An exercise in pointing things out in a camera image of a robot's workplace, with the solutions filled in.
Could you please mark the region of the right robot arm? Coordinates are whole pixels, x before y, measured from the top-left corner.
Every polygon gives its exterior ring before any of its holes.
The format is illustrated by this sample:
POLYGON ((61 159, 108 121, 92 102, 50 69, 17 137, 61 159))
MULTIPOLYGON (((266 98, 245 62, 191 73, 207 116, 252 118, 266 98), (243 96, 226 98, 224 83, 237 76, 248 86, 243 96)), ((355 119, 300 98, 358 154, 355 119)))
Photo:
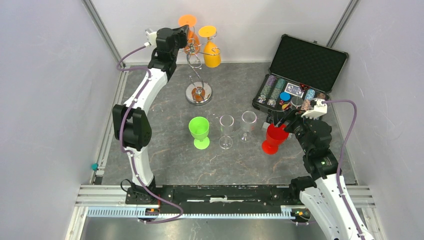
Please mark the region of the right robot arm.
POLYGON ((339 161, 330 150, 332 127, 295 110, 273 111, 272 122, 293 134, 304 151, 309 176, 291 180, 289 199, 304 204, 328 240, 372 240, 347 191, 339 161))

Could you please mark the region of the red wine glass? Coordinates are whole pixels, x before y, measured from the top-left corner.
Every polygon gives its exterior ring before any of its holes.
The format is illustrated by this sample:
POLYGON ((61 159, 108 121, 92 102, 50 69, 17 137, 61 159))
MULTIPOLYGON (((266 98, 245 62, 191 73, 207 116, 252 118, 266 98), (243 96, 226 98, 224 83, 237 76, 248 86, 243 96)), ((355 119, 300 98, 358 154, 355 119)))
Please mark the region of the red wine glass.
POLYGON ((264 153, 274 155, 278 152, 279 146, 289 137, 289 133, 285 131, 285 127, 285 124, 281 124, 279 127, 270 124, 267 127, 266 138, 261 145, 264 153))

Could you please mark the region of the yellow wine glass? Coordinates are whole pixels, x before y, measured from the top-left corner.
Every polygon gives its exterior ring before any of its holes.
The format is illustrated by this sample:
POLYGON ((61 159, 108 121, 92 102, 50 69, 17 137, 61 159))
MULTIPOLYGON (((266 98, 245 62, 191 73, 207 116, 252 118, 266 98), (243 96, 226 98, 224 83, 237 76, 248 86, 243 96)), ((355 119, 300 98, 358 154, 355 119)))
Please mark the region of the yellow wine glass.
POLYGON ((215 26, 207 25, 200 28, 198 34, 202 38, 206 38, 203 45, 203 59, 208 68, 216 68, 221 64, 221 50, 213 43, 213 39, 217 34, 215 26))

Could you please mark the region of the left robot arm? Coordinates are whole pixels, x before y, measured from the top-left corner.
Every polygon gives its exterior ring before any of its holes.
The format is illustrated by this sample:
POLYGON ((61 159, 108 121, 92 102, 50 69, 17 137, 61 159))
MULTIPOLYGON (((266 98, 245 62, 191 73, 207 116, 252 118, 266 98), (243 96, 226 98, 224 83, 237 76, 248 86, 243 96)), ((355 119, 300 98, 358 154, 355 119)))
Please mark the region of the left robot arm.
POLYGON ((153 134, 148 111, 175 72, 178 53, 188 45, 189 30, 186 24, 148 32, 148 41, 143 47, 152 46, 154 49, 144 67, 146 74, 135 92, 123 104, 115 104, 112 108, 114 136, 121 151, 129 158, 132 184, 140 188, 137 196, 145 204, 151 204, 157 198, 157 190, 150 186, 155 183, 155 177, 148 156, 148 144, 153 134))

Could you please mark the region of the clear wine glass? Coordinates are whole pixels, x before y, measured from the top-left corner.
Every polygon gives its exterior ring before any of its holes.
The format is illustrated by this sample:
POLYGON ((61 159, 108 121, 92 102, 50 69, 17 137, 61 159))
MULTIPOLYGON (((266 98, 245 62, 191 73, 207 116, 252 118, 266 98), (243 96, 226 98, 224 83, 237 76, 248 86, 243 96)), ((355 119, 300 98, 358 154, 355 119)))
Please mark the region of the clear wine glass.
POLYGON ((248 142, 252 138, 252 131, 254 130, 257 123, 257 115, 253 111, 245 111, 241 115, 241 141, 248 142))
POLYGON ((233 145, 231 134, 234 128, 234 122, 234 118, 229 114, 222 115, 219 119, 221 137, 218 143, 222 149, 227 150, 233 145))

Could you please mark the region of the green wine glass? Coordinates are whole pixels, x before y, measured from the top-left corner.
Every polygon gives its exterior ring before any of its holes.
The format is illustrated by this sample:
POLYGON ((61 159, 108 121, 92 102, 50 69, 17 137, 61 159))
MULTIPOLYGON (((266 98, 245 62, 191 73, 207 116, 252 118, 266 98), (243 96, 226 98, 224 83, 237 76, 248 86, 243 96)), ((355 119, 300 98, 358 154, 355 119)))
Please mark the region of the green wine glass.
POLYGON ((194 138, 193 144, 199 150, 205 150, 210 145, 208 137, 210 132, 209 121, 202 116, 192 118, 188 124, 190 134, 194 138))

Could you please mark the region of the orange wine glass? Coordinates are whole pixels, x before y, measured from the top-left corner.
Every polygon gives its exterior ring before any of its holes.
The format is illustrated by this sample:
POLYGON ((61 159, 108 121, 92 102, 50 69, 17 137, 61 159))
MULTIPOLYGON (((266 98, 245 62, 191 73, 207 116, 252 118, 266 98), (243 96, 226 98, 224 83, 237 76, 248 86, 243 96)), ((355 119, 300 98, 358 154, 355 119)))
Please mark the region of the orange wine glass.
POLYGON ((184 52, 188 55, 195 55, 200 51, 200 40, 195 33, 195 25, 197 23, 197 18, 191 14, 185 14, 181 16, 178 20, 180 27, 188 25, 188 36, 187 36, 187 46, 184 48, 184 52))

